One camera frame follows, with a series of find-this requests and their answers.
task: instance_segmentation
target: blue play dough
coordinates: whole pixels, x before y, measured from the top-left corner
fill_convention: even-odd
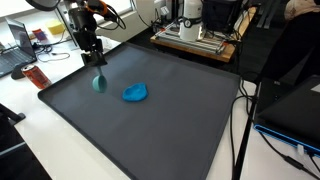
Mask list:
[[[126,88],[122,93],[122,98],[125,101],[142,101],[148,96],[148,91],[145,83],[137,83]]]

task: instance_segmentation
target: black mat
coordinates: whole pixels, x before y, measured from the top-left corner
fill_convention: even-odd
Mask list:
[[[106,93],[94,92],[96,69],[84,67],[39,98],[132,179],[205,179],[239,77],[128,43],[106,60]],[[123,90],[138,82],[146,83],[147,99],[123,101]]]

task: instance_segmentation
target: black cable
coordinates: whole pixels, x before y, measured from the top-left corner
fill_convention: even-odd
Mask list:
[[[50,44],[39,44],[39,43],[37,43],[37,45],[39,47],[41,47],[41,48],[46,49],[47,47],[50,47],[50,46],[53,46],[53,45],[57,45],[57,44],[60,44],[60,43],[66,42],[66,41],[70,41],[70,40],[62,41],[65,32],[66,32],[66,29],[63,30],[60,40],[55,42],[55,43],[50,43]]]
[[[176,17],[172,20],[172,23],[174,23],[176,27],[180,27],[181,22],[182,22],[182,16]]]
[[[140,20],[143,22],[143,24],[145,24],[145,25],[148,26],[149,28],[152,27],[152,25],[149,26],[149,25],[142,19],[142,17],[140,16],[140,13],[138,12],[138,9],[137,9],[136,4],[134,3],[134,1],[133,1],[133,0],[130,0],[130,2],[131,2],[131,4],[132,4],[132,6],[134,7],[134,9],[137,11],[137,14],[138,14]]]
[[[39,60],[39,61],[41,61],[41,62],[44,62],[44,63],[46,63],[46,62],[49,62],[49,61],[61,61],[61,60],[64,60],[64,59],[68,59],[69,57],[70,57],[70,54],[69,53],[51,53],[51,55],[53,55],[53,56],[58,56],[58,55],[67,55],[66,57],[63,57],[63,58],[57,58],[57,59],[49,59],[49,60],[42,60],[39,56],[40,56],[41,54],[38,54],[37,55],[37,59]]]
[[[320,178],[315,175],[314,173],[310,172],[307,168],[304,167],[303,164],[301,164],[300,162],[298,162],[297,160],[293,159],[292,157],[290,156],[286,156],[282,153],[280,153],[276,148],[274,148],[272,146],[272,144],[267,140],[267,138],[261,133],[259,132],[259,134],[261,135],[261,137],[264,139],[264,141],[269,145],[269,147],[274,151],[276,152],[280,157],[283,158],[284,161],[286,161],[287,163],[289,163],[290,165],[292,165],[293,167],[301,170],[301,171],[304,171],[306,172],[307,174],[309,174],[310,176],[314,177],[315,179],[317,180],[320,180]]]
[[[314,166],[317,168],[317,170],[320,172],[319,166],[317,165],[317,163],[314,161],[313,156],[311,154],[309,154],[309,157],[312,161],[312,163],[314,164]]]
[[[235,33],[237,40],[242,41],[242,36],[241,36],[240,32],[236,29],[233,29],[233,32]]]
[[[119,24],[118,23],[116,23],[117,24],[117,26],[116,27],[114,27],[114,28],[105,28],[105,27],[102,27],[102,26],[100,26],[100,25],[97,25],[99,28],[101,28],[101,29],[104,29],[104,30],[116,30],[118,27],[119,27]]]
[[[160,19],[160,16],[159,16],[158,9],[155,8],[154,10],[155,10],[155,16],[154,16],[154,18],[156,19],[155,22],[157,22],[157,19]]]
[[[232,152],[232,179],[234,177],[234,171],[235,171],[235,165],[236,165],[236,157],[235,157],[235,150],[234,150],[234,142],[233,142],[233,128],[232,128],[232,119],[233,119],[233,106],[234,106],[234,103],[240,99],[240,98],[243,98],[245,96],[238,96],[236,97],[233,101],[232,101],[232,104],[231,104],[231,112],[230,112],[230,140],[231,140],[231,152]]]
[[[127,28],[127,26],[126,26],[126,24],[123,22],[123,20],[122,20],[122,18],[119,16],[119,14],[117,13],[117,11],[112,7],[112,6],[110,6],[110,5],[107,5],[107,8],[111,11],[111,12],[113,12],[113,14],[115,14],[116,15],[116,17],[117,17],[117,25],[121,28],[121,29],[123,29],[123,30],[125,30],[126,28]]]
[[[245,94],[242,93],[242,92],[241,92],[242,89],[240,89],[240,92],[241,92],[242,95],[248,95],[247,91],[246,91],[245,88],[244,88],[244,80],[245,80],[245,75],[246,75],[246,74],[254,74],[254,75],[256,75],[256,76],[259,76],[259,73],[254,72],[254,71],[246,71],[246,72],[240,74],[240,78],[241,78],[241,80],[242,80],[242,84],[241,84],[242,86],[241,86],[241,87],[242,87],[242,89],[243,89],[243,91],[244,91],[244,93],[245,93]]]
[[[51,45],[41,45],[40,48],[42,48],[42,49],[40,51],[35,52],[36,54],[49,53],[52,51]]]
[[[244,79],[241,77],[240,78],[240,83],[241,83],[241,86],[239,87],[239,91],[240,93],[247,97],[246,98],[246,112],[247,114],[249,115],[250,114],[250,110],[249,110],[249,100],[251,100],[251,96],[248,95],[248,92],[246,91],[246,89],[244,88]]]
[[[9,51],[9,50],[11,50],[11,49],[14,49],[14,48],[18,47],[18,46],[11,46],[10,44],[9,44],[9,46],[10,46],[9,48],[2,50],[2,51],[0,52],[0,54],[3,54],[3,53],[6,52],[6,51]]]

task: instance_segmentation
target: desk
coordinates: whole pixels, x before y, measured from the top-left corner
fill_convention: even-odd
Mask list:
[[[239,33],[241,36],[243,36],[246,30],[248,29],[249,24],[255,13],[256,13],[256,8],[250,8],[248,11],[248,14],[244,17],[243,21],[239,26]],[[206,57],[206,58],[210,58],[210,59],[214,59],[214,60],[218,60],[226,63],[230,62],[230,59],[232,58],[236,50],[233,45],[229,44],[225,47],[225,49],[222,51],[221,54],[215,54],[214,52],[207,52],[207,51],[203,51],[195,48],[190,48],[190,47],[184,46],[183,44],[170,42],[170,41],[163,41],[156,36],[152,36],[150,41],[155,45],[177,49],[183,52],[196,54],[202,57]]]
[[[304,158],[302,158],[304,160],[301,160],[296,148],[274,138],[268,136],[266,136],[266,138],[281,153],[291,156],[292,158],[298,160],[300,163],[307,165],[306,167],[312,168],[314,170],[313,172],[317,172],[308,156],[305,155]],[[318,165],[320,164],[320,158],[314,157],[314,160]],[[256,130],[251,128],[246,155],[243,162],[241,180],[256,179],[313,180],[314,178],[285,162],[267,145],[260,134]]]
[[[54,83],[83,66],[79,50],[70,54],[64,61],[37,62],[36,65]],[[13,81],[6,76],[0,79],[0,84],[1,103],[26,115],[15,128],[53,179],[129,179],[67,121],[41,102],[37,97],[39,89],[28,79]],[[254,93],[254,84],[245,82],[245,87],[249,94]],[[238,119],[233,124],[237,156],[247,122],[244,99],[235,103],[233,113]],[[231,159],[228,123],[207,179],[231,179]]]

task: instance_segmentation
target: cable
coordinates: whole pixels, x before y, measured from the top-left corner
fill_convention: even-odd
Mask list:
[[[316,175],[317,175],[318,172],[317,172],[317,171],[314,171],[314,169],[309,166],[309,163],[308,163],[308,162],[306,161],[306,159],[305,159],[305,156],[304,156],[304,152],[305,152],[304,146],[298,144],[298,145],[297,145],[297,152],[298,152],[298,154],[299,154],[299,156],[298,156],[299,159],[298,159],[298,160],[301,162],[301,164],[304,164],[304,166],[306,167],[306,169],[308,169],[309,171],[311,171],[313,174],[316,174]]]
[[[42,48],[40,51],[35,52],[36,54],[40,54],[40,53],[49,53],[52,51],[52,46],[50,45],[40,45],[40,48]]]
[[[18,47],[18,46],[11,46],[10,44],[9,44],[9,46],[10,46],[9,48],[2,50],[2,51],[0,52],[0,54],[3,54],[3,53],[6,52],[6,51],[9,51],[9,50],[11,50],[11,49],[14,49],[14,48]]]
[[[295,168],[297,168],[299,170],[302,170],[302,171],[306,172],[307,174],[309,174],[310,176],[314,177],[315,179],[320,180],[320,178],[318,176],[316,176],[314,173],[312,173],[308,169],[306,169],[303,164],[301,164],[300,162],[298,162],[297,160],[293,159],[290,156],[286,156],[286,155],[280,153],[276,148],[274,148],[272,146],[272,144],[267,140],[267,138],[261,132],[259,132],[259,134],[264,139],[264,141],[269,145],[269,147],[274,152],[276,152],[280,157],[282,157],[283,160],[285,160],[288,164],[292,165],[293,167],[295,167]]]
[[[40,55],[44,55],[44,54],[38,54],[37,55],[37,59],[41,62],[44,62],[44,63],[47,63],[49,61],[61,61],[61,60],[64,60],[64,59],[68,59],[70,57],[70,54],[69,53],[51,53],[51,55],[53,56],[58,56],[58,55],[67,55],[66,57],[63,57],[63,58],[57,58],[57,59],[49,59],[49,60],[42,60],[40,58]]]
[[[155,18],[155,19],[160,19],[158,9],[157,9],[157,8],[155,8],[154,10],[155,10],[154,18]]]
[[[249,97],[248,92],[244,88],[244,79],[242,77],[240,78],[240,81],[241,81],[241,86],[239,87],[239,91],[243,96],[247,97],[246,98],[246,112],[249,115],[250,114],[249,100],[252,100],[252,99],[251,99],[251,97]]]
[[[243,97],[246,97],[246,96],[238,96],[236,97],[232,104],[231,104],[231,112],[230,112],[230,140],[231,140],[231,152],[232,152],[232,179],[234,179],[234,171],[235,171],[235,165],[236,165],[236,157],[235,157],[235,151],[234,151],[234,142],[233,142],[233,128],[232,128],[232,119],[233,119],[233,106],[234,106],[234,103],[240,99],[240,98],[243,98]]]
[[[133,0],[130,0],[130,2],[131,2],[131,4],[132,4],[132,6],[134,7],[134,9],[137,11],[138,16],[139,16],[140,20],[143,22],[143,24],[145,24],[145,25],[148,26],[149,28],[152,27],[152,25],[149,26],[149,25],[142,19],[142,17],[140,16],[140,13],[138,12],[138,9],[137,9],[136,4],[134,3],[134,1],[133,1]]]
[[[60,40],[57,41],[57,42],[55,42],[55,43],[51,43],[51,44],[40,44],[40,43],[36,43],[36,45],[37,45],[39,48],[43,48],[42,50],[36,52],[36,54],[37,54],[37,53],[40,53],[40,52],[43,52],[43,51],[45,51],[45,52],[50,52],[50,51],[52,50],[52,47],[51,47],[51,46],[57,45],[57,44],[60,44],[60,43],[63,43],[63,42],[70,41],[71,39],[62,41],[65,32],[66,32],[66,29],[63,30]]]
[[[317,168],[317,170],[318,170],[318,171],[319,171],[319,173],[320,173],[319,166],[318,166],[318,165],[317,165],[317,163],[314,161],[313,156],[312,156],[311,154],[309,154],[309,157],[310,157],[310,159],[311,159],[312,163],[314,164],[314,166]]]
[[[119,24],[117,23],[117,26],[116,27],[114,27],[114,28],[105,28],[105,27],[102,27],[102,26],[100,26],[100,25],[97,25],[99,28],[101,28],[101,29],[104,29],[104,30],[116,30],[118,27],[119,27]]]
[[[119,25],[119,27],[120,27],[121,29],[125,30],[125,29],[127,28],[127,26],[126,26],[126,24],[123,22],[123,20],[121,19],[121,17],[120,17],[119,14],[117,13],[117,11],[116,11],[113,7],[111,7],[110,5],[107,5],[107,7],[109,8],[109,10],[111,10],[111,12],[113,12],[113,13],[116,15],[116,17],[117,17],[117,19],[118,19],[117,24]]]

